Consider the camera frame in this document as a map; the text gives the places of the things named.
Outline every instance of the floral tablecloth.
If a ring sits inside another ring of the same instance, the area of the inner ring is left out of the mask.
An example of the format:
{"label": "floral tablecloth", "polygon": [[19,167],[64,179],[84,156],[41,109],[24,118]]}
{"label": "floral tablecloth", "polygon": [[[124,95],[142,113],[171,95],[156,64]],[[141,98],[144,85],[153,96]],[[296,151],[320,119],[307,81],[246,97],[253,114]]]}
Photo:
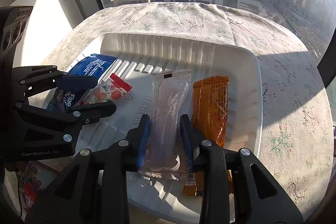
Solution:
{"label": "floral tablecloth", "polygon": [[[298,37],[270,20],[219,5],[122,5],[84,20],[43,64],[63,70],[94,38],[108,32],[177,34],[252,51],[259,60],[263,88],[259,159],[304,218],[316,209],[331,174],[333,126],[320,74]],[[36,97],[35,105],[41,105],[44,96]],[[60,161],[54,161],[62,169]]]}

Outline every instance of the transparent snack wrapper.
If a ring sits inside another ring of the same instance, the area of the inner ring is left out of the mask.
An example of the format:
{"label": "transparent snack wrapper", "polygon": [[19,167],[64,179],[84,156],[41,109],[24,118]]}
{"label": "transparent snack wrapper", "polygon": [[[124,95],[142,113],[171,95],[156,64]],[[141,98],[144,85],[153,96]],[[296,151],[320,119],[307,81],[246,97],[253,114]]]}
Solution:
{"label": "transparent snack wrapper", "polygon": [[16,162],[16,178],[21,200],[22,219],[34,205],[43,190],[56,178],[58,171],[39,161]]}
{"label": "transparent snack wrapper", "polygon": [[187,165],[182,140],[177,133],[178,113],[191,80],[191,70],[153,76],[151,133],[141,169],[154,177],[186,177]]}
{"label": "transparent snack wrapper", "polygon": [[[212,76],[194,83],[193,118],[194,128],[200,129],[205,138],[224,148],[227,120],[227,76]],[[185,196],[203,195],[203,172],[188,176],[183,187]],[[231,174],[227,172],[229,193],[233,193]]]}

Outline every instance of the white plastic tray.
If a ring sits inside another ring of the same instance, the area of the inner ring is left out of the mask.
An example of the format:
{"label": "white plastic tray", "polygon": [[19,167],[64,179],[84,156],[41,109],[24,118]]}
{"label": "white plastic tray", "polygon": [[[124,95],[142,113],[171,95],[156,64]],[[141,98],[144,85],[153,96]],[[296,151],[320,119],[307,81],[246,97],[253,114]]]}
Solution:
{"label": "white plastic tray", "polygon": [[[225,148],[238,151],[247,147],[258,156],[263,105],[259,64],[252,52],[183,37],[108,33],[96,38],[68,69],[91,53],[118,57],[103,80],[116,73],[132,86],[133,96],[127,101],[116,101],[117,111],[113,116],[83,126],[76,152],[85,147],[93,151],[106,149],[125,138],[127,132],[138,125],[142,114],[151,116],[152,74],[191,68],[191,86],[178,117],[184,113],[192,117],[195,81],[227,75],[230,82]],[[199,223],[202,198],[182,196],[183,183],[128,173],[128,198],[132,204],[169,221]]]}

